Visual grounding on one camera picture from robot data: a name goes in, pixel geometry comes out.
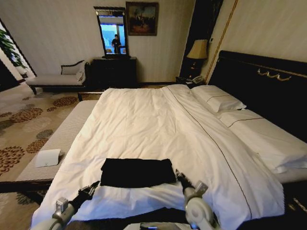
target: lampshade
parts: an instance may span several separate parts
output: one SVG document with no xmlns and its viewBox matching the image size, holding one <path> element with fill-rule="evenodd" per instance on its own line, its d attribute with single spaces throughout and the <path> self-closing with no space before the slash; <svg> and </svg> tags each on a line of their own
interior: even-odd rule
<svg viewBox="0 0 307 230">
<path fill-rule="evenodd" d="M 187 57 L 192 59 L 207 58 L 207 40 L 195 40 Z"/>
</svg>

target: pillow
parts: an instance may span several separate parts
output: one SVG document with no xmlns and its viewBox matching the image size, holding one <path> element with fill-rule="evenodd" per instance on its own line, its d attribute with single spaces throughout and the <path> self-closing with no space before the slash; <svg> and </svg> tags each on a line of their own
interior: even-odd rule
<svg viewBox="0 0 307 230">
<path fill-rule="evenodd" d="M 85 63 L 84 63 L 84 61 L 81 62 L 80 64 L 81 64 L 81 65 L 80 65 L 80 67 L 79 67 L 79 70 L 78 70 L 78 72 L 76 73 L 76 79 L 77 79 L 77 81 L 82 81 L 82 80 L 83 80 L 84 72 L 85 72 L 85 70 L 84 70 L 84 65 L 85 65 Z"/>
<path fill-rule="evenodd" d="M 77 64 L 75 66 L 69 66 L 69 65 L 65 66 L 65 65 L 62 65 L 61 66 L 61 68 L 62 68 L 61 74 L 63 74 L 63 75 L 70 75 L 70 74 L 74 75 L 74 74 L 76 74 L 80 70 L 82 65 L 84 65 L 84 61 L 80 62 L 79 64 Z"/>
<path fill-rule="evenodd" d="M 206 107 L 208 104 L 214 112 L 224 110 L 244 109 L 244 105 L 237 98 L 224 92 L 214 85 L 201 85 L 194 87 L 192 92 L 196 99 Z"/>
<path fill-rule="evenodd" d="M 307 168 L 307 143 L 250 111 L 221 114 L 220 120 L 250 149 L 258 153 L 273 173 Z"/>
</svg>

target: table lamp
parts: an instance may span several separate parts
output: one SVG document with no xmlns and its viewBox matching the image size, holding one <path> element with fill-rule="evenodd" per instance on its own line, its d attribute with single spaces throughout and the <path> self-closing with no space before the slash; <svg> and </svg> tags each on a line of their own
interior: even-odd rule
<svg viewBox="0 0 307 230">
<path fill-rule="evenodd" d="M 194 78 L 201 73 L 203 60 L 207 58 L 207 40 L 195 40 L 187 58 L 194 59 L 190 67 L 189 78 Z"/>
</svg>

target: black folded cloth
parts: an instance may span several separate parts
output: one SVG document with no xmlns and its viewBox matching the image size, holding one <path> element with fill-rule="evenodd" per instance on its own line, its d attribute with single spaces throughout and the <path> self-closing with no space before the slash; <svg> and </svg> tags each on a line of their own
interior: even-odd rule
<svg viewBox="0 0 307 230">
<path fill-rule="evenodd" d="M 143 188 L 177 181 L 170 159 L 107 158 L 101 170 L 101 186 Z"/>
</svg>

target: green leaves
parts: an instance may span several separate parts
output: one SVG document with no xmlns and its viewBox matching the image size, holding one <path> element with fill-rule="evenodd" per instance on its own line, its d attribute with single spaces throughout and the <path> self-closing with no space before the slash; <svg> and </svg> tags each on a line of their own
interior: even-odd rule
<svg viewBox="0 0 307 230">
<path fill-rule="evenodd" d="M 7 38 L 8 33 L 2 29 L 0 29 L 0 47 L 3 50 L 3 52 L 5 53 L 5 55 L 10 59 L 10 61 L 12 62 L 12 64 L 14 66 L 21 66 L 24 69 L 26 68 L 22 61 L 21 61 L 21 57 L 18 53 L 15 52 L 15 47 L 13 46 L 14 43 L 11 42 L 8 38 Z"/>
</svg>

